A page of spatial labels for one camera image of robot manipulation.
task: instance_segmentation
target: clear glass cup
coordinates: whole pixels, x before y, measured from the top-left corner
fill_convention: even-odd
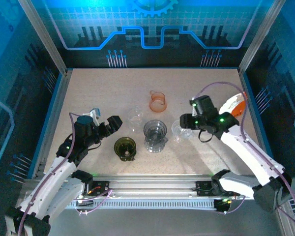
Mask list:
[[[128,126],[133,132],[140,132],[142,130],[143,112],[139,106],[132,108],[127,115]]]
[[[176,120],[173,123],[172,132],[173,132],[175,140],[178,141],[178,142],[181,141],[182,139],[188,139],[192,134],[191,129],[183,129],[180,126],[180,121],[179,120]]]
[[[150,91],[151,101],[149,107],[154,112],[163,112],[167,108],[165,95],[161,92]]]
[[[168,139],[165,137],[167,127],[164,122],[153,119],[147,122],[143,128],[145,135],[144,145],[149,152],[161,152]]]

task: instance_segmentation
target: beige table surface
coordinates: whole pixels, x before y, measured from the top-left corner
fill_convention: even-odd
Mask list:
[[[68,113],[82,114],[98,107],[100,121],[112,115],[120,116],[120,130],[102,140],[99,149],[90,151],[79,169],[91,174],[204,174],[211,175],[222,169],[236,174],[252,172],[244,162],[217,138],[203,144],[198,132],[193,131],[189,140],[177,143],[171,126],[180,115],[192,111],[189,100],[206,85],[217,82],[232,82],[241,87],[236,69],[74,69],[64,99],[57,128],[49,152],[45,171],[55,158],[59,145],[72,132]],[[149,107],[150,90],[161,91],[168,103],[162,113],[154,113]],[[231,86],[221,85],[209,89],[214,105],[219,108],[238,92]],[[138,105],[144,113],[144,123],[160,119],[167,126],[167,142],[160,153],[149,153],[144,147],[143,132],[133,133],[127,124],[127,113]],[[245,120],[245,130],[257,142],[250,114]],[[114,152],[114,144],[120,137],[128,136],[137,144],[137,155],[132,162],[122,162]]]

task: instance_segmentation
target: robotic arm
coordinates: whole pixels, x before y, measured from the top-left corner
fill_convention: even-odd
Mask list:
[[[295,177],[292,178],[285,173],[284,167],[270,158],[245,131],[242,135],[236,118],[227,112],[219,114],[210,97],[206,95],[191,100],[190,105],[193,107],[193,114],[183,114],[180,117],[181,127],[200,130],[199,139],[203,131],[215,136],[229,146],[255,175],[255,177],[245,177],[229,170],[222,170],[212,177],[215,195],[227,191],[239,193],[254,199],[262,209],[269,212],[291,198],[277,171],[285,177],[293,190],[295,190]]]
[[[118,116],[112,116],[107,119],[109,124],[99,123],[97,121],[100,117],[98,109],[92,110],[89,115],[79,116],[74,123],[75,142],[69,157],[65,159],[72,146],[70,136],[60,145],[51,168],[34,191],[18,208],[10,207],[6,212],[5,221],[11,235],[18,233],[24,214],[26,216],[21,235],[48,235],[49,222],[52,222],[74,198],[87,194],[92,188],[93,176],[77,170],[77,167],[88,154],[88,148],[93,144],[99,144],[103,138],[117,132],[122,121]],[[63,185],[71,174],[70,180]]]

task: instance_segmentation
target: gear graphic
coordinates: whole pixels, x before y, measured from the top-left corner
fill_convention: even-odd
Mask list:
[[[0,0],[0,13],[9,24],[14,25],[20,15],[17,0]]]
[[[167,14],[167,11],[173,9],[173,5],[177,4],[177,0],[132,0],[132,10],[136,10],[138,14],[154,17],[161,16],[161,13]]]

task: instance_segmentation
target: orange measuring cup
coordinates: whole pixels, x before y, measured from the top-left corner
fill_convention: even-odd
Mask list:
[[[154,112],[163,112],[167,108],[165,95],[162,92],[150,91],[151,101],[149,107]]]

